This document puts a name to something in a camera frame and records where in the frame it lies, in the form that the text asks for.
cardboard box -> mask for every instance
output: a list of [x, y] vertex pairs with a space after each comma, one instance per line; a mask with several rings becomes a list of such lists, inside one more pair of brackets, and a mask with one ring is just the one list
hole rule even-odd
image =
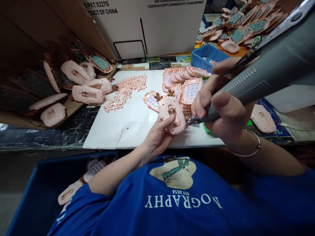
[[[12, 92], [22, 94], [25, 99], [21, 99], [23, 100], [21, 102], [32, 100], [36, 96], [24, 91], [19, 85], [10, 81], [8, 76], [17, 76], [26, 69], [35, 70], [39, 60], [44, 60], [44, 51], [51, 47], [51, 42], [62, 45], [63, 39], [72, 35], [71, 32], [109, 62], [116, 60], [79, 0], [4, 1], [0, 8], [0, 22], [0, 90], [9, 88]], [[66, 101], [64, 106], [67, 109], [67, 117], [82, 105], [82, 103]], [[6, 109], [0, 109], [0, 123], [36, 129], [46, 128], [41, 121], [11, 111], [3, 101], [0, 107]]]
[[206, 0], [82, 0], [120, 59], [194, 49]]

blue t-shirt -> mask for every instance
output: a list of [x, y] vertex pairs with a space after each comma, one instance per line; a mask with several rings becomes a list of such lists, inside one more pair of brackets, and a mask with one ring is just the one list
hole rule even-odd
[[81, 187], [53, 235], [315, 235], [315, 172], [246, 177], [242, 191], [185, 156], [130, 173], [114, 197]]

blue plastic crate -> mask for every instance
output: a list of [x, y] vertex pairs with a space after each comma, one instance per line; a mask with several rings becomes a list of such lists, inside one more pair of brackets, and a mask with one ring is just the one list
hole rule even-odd
[[39, 161], [11, 221], [7, 236], [47, 235], [63, 206], [58, 196], [86, 172], [89, 159], [118, 158], [118, 150]]
[[229, 58], [228, 55], [221, 52], [219, 49], [215, 48], [214, 46], [208, 44], [192, 51], [190, 64], [195, 67], [200, 67], [201, 69], [205, 69], [208, 72], [212, 73], [213, 65], [211, 65], [209, 61], [213, 60], [216, 62], [220, 62], [227, 58]]

white work surface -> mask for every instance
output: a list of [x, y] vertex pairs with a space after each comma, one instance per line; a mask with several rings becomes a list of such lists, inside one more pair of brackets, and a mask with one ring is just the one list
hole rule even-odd
[[[120, 80], [147, 75], [147, 89], [137, 92], [133, 90], [132, 98], [128, 99], [124, 107], [120, 110], [106, 113], [105, 102], [98, 111], [88, 137], [83, 148], [90, 149], [124, 149], [136, 148], [147, 136], [150, 128], [158, 118], [158, 113], [143, 102], [144, 95], [151, 90], [162, 91], [163, 70], [147, 71], [119, 71], [114, 75], [113, 84]], [[108, 96], [113, 98], [115, 92]], [[183, 133], [176, 135], [170, 148], [197, 148], [209, 146], [221, 146], [223, 142], [206, 133], [203, 124], [199, 127], [190, 126]]]

hat graphic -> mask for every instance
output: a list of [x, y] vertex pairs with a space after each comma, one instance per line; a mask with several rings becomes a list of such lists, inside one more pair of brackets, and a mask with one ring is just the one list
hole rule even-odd
[[196, 165], [189, 157], [166, 159], [161, 167], [150, 171], [150, 175], [165, 182], [170, 188], [189, 189], [194, 181], [191, 177], [196, 171]]

